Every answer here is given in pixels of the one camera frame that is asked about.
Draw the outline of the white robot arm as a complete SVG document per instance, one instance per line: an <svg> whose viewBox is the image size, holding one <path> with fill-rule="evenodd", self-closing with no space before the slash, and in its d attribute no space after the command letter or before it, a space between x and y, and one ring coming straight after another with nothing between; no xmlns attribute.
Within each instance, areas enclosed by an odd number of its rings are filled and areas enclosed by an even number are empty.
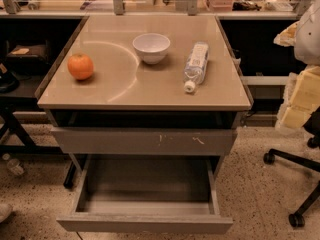
<svg viewBox="0 0 320 240"><path fill-rule="evenodd" d="M279 33L274 43L292 46L295 58L306 64L299 74L289 74L277 114L276 129L292 132L320 107L320 0L311 0L300 20Z"/></svg>

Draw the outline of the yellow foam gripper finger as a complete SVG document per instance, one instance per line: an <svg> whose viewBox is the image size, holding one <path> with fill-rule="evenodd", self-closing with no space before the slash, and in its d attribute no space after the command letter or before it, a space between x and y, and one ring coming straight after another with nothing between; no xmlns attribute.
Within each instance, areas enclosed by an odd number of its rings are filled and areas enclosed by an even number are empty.
<svg viewBox="0 0 320 240"><path fill-rule="evenodd" d="M298 23L294 22L281 33L277 34L273 40L273 43L283 47L294 46L297 25Z"/></svg>
<svg viewBox="0 0 320 240"><path fill-rule="evenodd" d="M299 74L290 73L278 114L278 129L301 128L320 107L320 67L307 66Z"/></svg>

